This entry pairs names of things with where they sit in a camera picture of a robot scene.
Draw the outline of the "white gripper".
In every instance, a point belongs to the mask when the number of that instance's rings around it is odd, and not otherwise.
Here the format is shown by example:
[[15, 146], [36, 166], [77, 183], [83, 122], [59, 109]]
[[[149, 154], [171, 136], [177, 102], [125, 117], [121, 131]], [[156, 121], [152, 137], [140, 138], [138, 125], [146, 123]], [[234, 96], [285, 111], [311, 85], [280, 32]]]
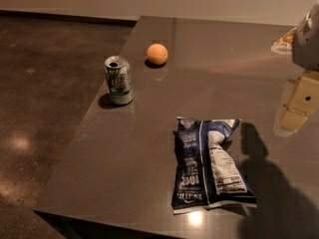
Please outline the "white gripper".
[[291, 55], [293, 63], [305, 71], [298, 79], [288, 80], [281, 96], [273, 130], [287, 137], [297, 132], [319, 109], [319, 1], [298, 24], [270, 50], [279, 55]]

